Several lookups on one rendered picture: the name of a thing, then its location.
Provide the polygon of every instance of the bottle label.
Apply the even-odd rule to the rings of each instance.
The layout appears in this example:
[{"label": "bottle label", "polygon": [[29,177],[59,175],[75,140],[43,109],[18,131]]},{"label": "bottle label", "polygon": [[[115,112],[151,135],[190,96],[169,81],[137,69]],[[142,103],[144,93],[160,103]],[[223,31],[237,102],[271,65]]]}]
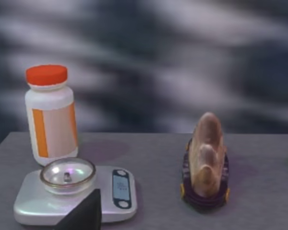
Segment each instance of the bottle label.
[{"label": "bottle label", "polygon": [[55,110],[33,109],[38,155],[63,157],[78,147],[74,103]]}]

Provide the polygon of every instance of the bottle neck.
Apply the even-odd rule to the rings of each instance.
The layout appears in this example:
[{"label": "bottle neck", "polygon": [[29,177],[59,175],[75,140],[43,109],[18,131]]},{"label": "bottle neck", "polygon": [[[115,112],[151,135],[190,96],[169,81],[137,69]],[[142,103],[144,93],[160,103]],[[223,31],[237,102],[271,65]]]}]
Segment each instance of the bottle neck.
[{"label": "bottle neck", "polygon": [[40,86],[40,85],[31,85],[31,84],[29,84],[29,86],[34,91],[49,92],[49,91],[59,90],[59,89],[65,87],[66,86],[66,81],[62,82],[62,83],[59,83],[59,84],[55,84],[55,85]]}]

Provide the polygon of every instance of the plastic bottle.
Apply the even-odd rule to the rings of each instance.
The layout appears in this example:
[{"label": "plastic bottle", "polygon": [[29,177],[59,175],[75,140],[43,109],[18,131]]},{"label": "plastic bottle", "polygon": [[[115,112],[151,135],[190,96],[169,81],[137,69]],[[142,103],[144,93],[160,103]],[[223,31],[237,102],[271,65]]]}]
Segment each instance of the plastic bottle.
[{"label": "plastic bottle", "polygon": [[72,90],[66,86],[67,68],[41,65],[26,70],[30,90],[25,95],[32,151],[45,166],[78,155]]}]

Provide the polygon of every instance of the orange stripe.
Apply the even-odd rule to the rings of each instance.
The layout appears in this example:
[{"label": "orange stripe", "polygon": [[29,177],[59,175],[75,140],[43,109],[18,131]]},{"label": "orange stripe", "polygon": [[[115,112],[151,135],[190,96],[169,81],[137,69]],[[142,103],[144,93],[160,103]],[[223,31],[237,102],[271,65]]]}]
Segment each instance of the orange stripe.
[{"label": "orange stripe", "polygon": [[69,106],[71,125],[72,125],[72,133],[75,139],[76,146],[78,146],[78,137],[77,137],[77,125],[76,125],[76,116],[75,116],[75,103],[73,102]]},{"label": "orange stripe", "polygon": [[40,157],[48,157],[43,111],[33,109],[33,120],[35,125],[38,154]]}]

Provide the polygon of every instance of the silver scale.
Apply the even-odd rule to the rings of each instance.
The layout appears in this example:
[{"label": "silver scale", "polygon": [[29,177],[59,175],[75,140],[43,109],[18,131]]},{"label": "silver scale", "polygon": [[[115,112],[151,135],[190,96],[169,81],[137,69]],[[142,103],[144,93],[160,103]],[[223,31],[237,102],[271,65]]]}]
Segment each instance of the silver scale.
[{"label": "silver scale", "polygon": [[135,182],[129,171],[65,158],[25,177],[14,203],[15,219],[24,225],[54,226],[95,189],[101,192],[103,223],[136,213]]}]

